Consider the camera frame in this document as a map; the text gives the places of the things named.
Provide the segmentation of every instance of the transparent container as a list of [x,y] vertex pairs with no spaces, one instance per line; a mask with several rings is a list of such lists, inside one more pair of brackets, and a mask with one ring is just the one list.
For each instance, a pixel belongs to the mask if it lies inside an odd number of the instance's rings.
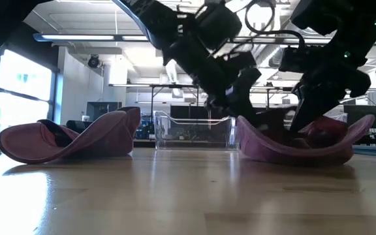
[[154,111],[156,149],[239,150],[236,118],[175,119]]

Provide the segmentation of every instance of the computer monitor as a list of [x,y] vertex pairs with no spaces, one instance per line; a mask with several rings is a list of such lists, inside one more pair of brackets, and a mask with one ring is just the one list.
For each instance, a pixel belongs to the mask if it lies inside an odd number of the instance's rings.
[[375,121],[373,122],[371,128],[376,128],[376,106],[343,105],[343,111],[347,114],[348,125],[352,125],[368,114],[373,114],[375,116]]

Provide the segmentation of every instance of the security camera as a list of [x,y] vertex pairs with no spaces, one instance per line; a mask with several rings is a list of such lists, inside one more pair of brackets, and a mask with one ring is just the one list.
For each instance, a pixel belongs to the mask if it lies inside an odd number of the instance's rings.
[[91,55],[91,58],[88,60],[88,66],[92,69],[97,69],[101,66],[101,62],[99,61],[99,55]]

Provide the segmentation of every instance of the wooden surface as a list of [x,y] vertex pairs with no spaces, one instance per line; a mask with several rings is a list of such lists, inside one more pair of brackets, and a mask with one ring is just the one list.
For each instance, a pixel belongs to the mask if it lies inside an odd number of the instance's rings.
[[222,151],[0,156],[0,234],[376,234],[376,157],[306,169]]

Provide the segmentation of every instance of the black strap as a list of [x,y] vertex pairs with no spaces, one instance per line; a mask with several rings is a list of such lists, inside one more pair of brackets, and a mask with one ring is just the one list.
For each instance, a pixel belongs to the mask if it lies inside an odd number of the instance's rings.
[[47,119],[38,120],[38,122],[43,124],[55,136],[57,147],[66,147],[72,143],[73,139],[58,124]]

